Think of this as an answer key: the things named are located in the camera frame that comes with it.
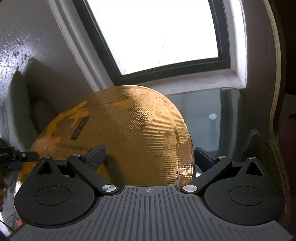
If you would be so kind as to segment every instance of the silver round bolt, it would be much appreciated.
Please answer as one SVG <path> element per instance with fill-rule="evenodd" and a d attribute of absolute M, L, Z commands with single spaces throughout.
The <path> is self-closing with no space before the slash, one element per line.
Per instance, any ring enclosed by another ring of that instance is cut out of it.
<path fill-rule="evenodd" d="M 195 192 L 197 191 L 197 187 L 194 185 L 186 185 L 183 187 L 183 190 L 186 192 Z"/>
<path fill-rule="evenodd" d="M 110 184 L 108 184 L 108 185 L 104 185 L 104 186 L 102 186 L 102 190 L 103 190 L 104 192 L 113 192 L 113 191 L 116 190 L 116 187 L 115 187 L 114 185 L 110 185 Z"/>

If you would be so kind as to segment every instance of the window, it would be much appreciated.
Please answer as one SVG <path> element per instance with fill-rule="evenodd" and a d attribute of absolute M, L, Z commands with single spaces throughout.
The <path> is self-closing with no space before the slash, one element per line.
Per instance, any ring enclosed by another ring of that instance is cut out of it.
<path fill-rule="evenodd" d="M 73 0 L 115 85 L 230 67 L 222 0 Z"/>

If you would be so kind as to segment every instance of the black window frame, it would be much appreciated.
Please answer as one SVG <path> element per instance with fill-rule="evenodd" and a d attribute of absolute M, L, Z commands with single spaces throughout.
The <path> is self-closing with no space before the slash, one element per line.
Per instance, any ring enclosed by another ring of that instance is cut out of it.
<path fill-rule="evenodd" d="M 120 73 L 87 0 L 73 0 L 73 3 L 87 34 L 114 85 L 133 85 L 184 74 L 230 68 L 229 36 L 223 1 L 208 1 L 216 33 L 218 47 L 217 58 L 169 64 L 125 75 Z"/>

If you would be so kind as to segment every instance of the window pane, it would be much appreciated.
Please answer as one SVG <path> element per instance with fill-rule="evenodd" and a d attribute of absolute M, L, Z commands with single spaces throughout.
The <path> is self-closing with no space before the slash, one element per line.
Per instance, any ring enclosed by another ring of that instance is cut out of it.
<path fill-rule="evenodd" d="M 208 0 L 88 0 L 122 75 L 218 57 Z"/>

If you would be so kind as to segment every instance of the gray gripper base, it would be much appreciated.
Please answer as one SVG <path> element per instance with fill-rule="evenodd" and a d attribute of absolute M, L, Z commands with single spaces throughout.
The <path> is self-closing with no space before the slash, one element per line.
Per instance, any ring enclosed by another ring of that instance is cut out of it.
<path fill-rule="evenodd" d="M 12 241 L 288 241 L 276 221 L 240 226 L 214 216 L 196 195 L 175 186 L 124 187 L 101 198 L 85 219 L 62 228 L 21 226 Z"/>

